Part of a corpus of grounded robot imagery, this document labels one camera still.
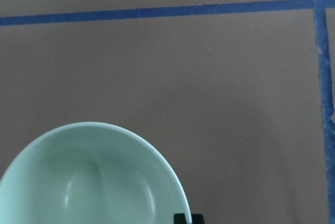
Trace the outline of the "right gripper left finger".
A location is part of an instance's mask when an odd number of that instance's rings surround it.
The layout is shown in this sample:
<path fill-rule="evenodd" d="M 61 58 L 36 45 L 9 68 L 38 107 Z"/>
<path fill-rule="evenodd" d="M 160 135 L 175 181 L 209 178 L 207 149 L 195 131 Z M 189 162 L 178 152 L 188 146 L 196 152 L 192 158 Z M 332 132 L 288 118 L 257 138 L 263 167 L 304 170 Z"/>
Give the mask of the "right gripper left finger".
<path fill-rule="evenodd" d="M 174 224 L 188 224 L 186 216 L 184 213 L 174 214 L 173 216 Z"/>

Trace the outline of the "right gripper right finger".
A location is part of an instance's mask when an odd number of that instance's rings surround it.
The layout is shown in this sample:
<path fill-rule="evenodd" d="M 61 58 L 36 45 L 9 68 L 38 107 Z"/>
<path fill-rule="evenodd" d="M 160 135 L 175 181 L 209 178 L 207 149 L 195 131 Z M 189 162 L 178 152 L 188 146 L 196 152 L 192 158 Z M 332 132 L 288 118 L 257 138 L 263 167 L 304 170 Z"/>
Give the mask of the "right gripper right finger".
<path fill-rule="evenodd" d="M 192 214 L 192 224 L 205 224 L 205 219 L 202 214 Z"/>

